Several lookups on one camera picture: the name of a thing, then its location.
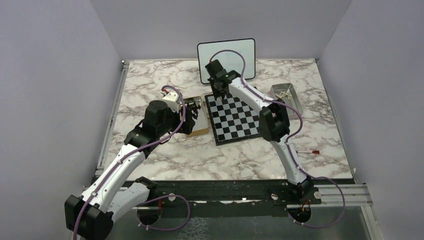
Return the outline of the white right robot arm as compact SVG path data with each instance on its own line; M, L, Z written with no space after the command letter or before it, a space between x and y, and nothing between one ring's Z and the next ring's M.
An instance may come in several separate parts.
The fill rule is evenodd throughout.
M224 97L232 95L245 102L259 116L259 133L263 139L270 142L285 169L289 182L289 199L300 204L314 194L312 178L307 175L304 167L298 162L298 155L289 140L290 120L287 105L283 100L274 100L261 93L247 82L241 75L232 70L208 70L208 81L213 95Z

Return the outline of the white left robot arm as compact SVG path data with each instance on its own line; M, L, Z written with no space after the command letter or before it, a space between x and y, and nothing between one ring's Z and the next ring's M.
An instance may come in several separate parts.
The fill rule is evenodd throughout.
M179 99L149 103L144 118L127 134L108 168L79 196L70 195L65 201L65 223L73 239L104 240L133 207L155 203L157 191L149 179L137 180L124 191L120 188L156 147L176 133L191 134L199 109L198 104Z

